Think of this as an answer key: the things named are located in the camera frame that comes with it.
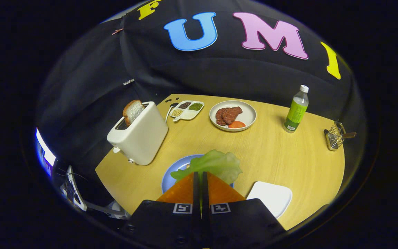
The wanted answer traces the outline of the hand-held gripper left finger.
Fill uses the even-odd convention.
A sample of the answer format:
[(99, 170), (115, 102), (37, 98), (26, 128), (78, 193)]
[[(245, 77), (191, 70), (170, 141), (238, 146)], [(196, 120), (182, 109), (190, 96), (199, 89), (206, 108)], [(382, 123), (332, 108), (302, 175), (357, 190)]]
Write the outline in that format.
[(143, 200), (126, 221), (123, 234), (143, 249), (200, 249), (199, 176), (193, 173), (193, 203)]

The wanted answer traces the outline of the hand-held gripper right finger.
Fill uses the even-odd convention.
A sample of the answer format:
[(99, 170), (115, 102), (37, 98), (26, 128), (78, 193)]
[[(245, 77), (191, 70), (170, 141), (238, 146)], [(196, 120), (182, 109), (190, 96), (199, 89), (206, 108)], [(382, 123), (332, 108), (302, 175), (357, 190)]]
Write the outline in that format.
[(259, 199), (213, 204), (214, 176), (202, 174), (202, 243), (210, 249), (276, 248), (286, 230)]

